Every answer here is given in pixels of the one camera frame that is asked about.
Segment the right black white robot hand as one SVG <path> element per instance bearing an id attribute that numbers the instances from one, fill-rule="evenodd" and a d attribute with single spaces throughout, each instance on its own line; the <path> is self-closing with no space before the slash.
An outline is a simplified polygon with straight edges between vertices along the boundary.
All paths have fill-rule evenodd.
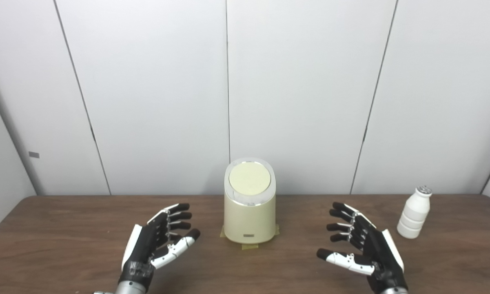
<path id="1" fill-rule="evenodd" d="M 344 223 L 327 225 L 327 230 L 337 233 L 331 242 L 346 241 L 361 254 L 318 249 L 316 255 L 324 261 L 366 276 L 374 294 L 407 294 L 404 262 L 388 229 L 379 230 L 359 210 L 345 203 L 334 202 L 331 216 Z"/>

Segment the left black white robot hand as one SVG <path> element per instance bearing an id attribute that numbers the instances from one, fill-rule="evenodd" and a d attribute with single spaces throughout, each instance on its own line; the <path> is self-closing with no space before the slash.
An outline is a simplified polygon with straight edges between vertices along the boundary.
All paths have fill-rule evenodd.
<path id="1" fill-rule="evenodd" d="M 161 209 L 145 225 L 134 225 L 122 257 L 117 294 L 146 294 L 153 275 L 177 259 L 199 238 L 191 229 L 188 203 Z"/>

